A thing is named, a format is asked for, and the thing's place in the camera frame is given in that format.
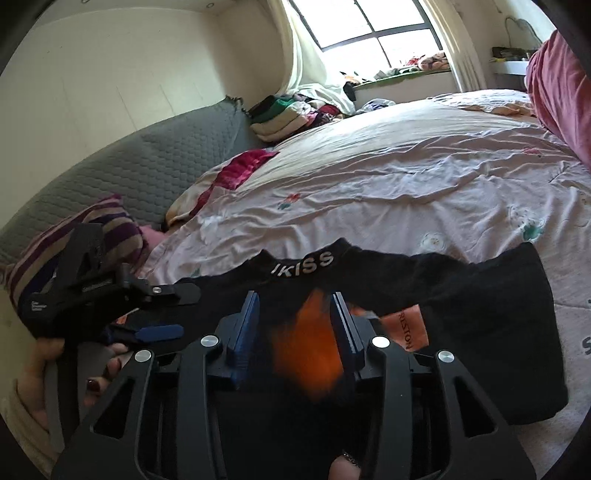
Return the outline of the right hand painted nail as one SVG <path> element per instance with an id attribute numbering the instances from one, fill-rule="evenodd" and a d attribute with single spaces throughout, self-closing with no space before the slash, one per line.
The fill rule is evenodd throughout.
<path id="1" fill-rule="evenodd" d="M 329 468 L 329 480 L 359 480 L 361 468 L 355 459 L 346 453 L 342 453 L 332 462 Z"/>

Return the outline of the left hand painted nails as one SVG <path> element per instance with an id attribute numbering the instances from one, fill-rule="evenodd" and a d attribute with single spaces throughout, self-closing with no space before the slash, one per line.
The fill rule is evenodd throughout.
<path id="1" fill-rule="evenodd" d="M 29 363 L 23 368 L 16 382 L 16 392 L 21 403 L 44 430 L 49 429 L 44 394 L 45 370 L 50 362 L 62 354 L 63 348 L 63 339 L 37 340 Z M 103 373 L 86 380 L 84 397 L 86 407 L 92 407 L 102 397 L 131 357 L 128 348 L 123 344 L 112 344 L 108 349 L 113 353 L 113 356 L 105 364 Z"/>

